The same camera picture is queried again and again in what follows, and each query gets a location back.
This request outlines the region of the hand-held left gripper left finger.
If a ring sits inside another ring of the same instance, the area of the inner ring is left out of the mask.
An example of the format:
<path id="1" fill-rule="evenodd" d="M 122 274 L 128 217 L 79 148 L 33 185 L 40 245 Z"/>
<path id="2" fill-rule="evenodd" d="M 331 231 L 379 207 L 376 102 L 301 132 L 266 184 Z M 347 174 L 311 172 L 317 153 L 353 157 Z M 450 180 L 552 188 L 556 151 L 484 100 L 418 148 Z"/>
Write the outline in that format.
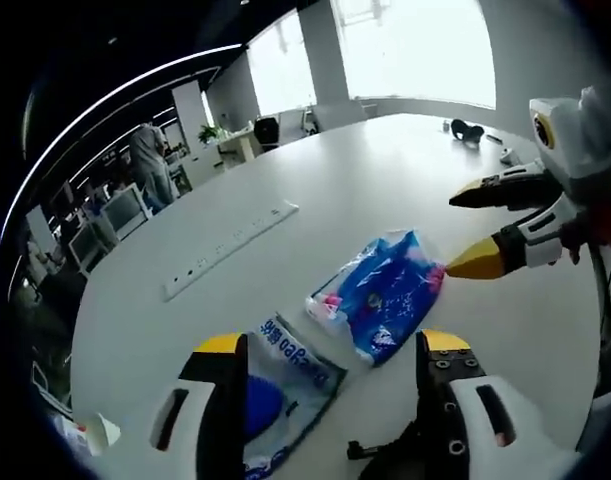
<path id="1" fill-rule="evenodd" d="M 134 427 L 136 479 L 241 479 L 248 341 L 212 337 L 149 401 Z"/>

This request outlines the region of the person's right hand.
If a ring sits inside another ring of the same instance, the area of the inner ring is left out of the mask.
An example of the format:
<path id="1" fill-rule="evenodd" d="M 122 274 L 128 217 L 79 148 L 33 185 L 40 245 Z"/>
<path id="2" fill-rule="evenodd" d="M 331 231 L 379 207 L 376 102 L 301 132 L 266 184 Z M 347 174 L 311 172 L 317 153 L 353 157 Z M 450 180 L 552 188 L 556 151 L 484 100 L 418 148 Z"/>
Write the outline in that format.
<path id="1" fill-rule="evenodd" d="M 563 223 L 559 231 L 559 237 L 563 248 L 568 251 L 573 265 L 580 262 L 580 250 L 583 245 L 592 248 L 604 244 L 589 217 L 585 214 Z"/>

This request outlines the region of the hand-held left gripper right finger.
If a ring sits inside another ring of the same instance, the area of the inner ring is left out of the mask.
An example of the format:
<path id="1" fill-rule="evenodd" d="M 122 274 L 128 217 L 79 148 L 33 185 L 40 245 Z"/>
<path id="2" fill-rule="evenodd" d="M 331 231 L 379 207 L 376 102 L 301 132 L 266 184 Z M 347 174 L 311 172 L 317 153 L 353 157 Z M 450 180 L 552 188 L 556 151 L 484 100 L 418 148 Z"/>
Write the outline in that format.
<path id="1" fill-rule="evenodd" d="M 486 374 L 466 341 L 432 329 L 415 341 L 428 479 L 561 479 L 574 466 L 579 454 L 556 445 L 537 406 Z"/>

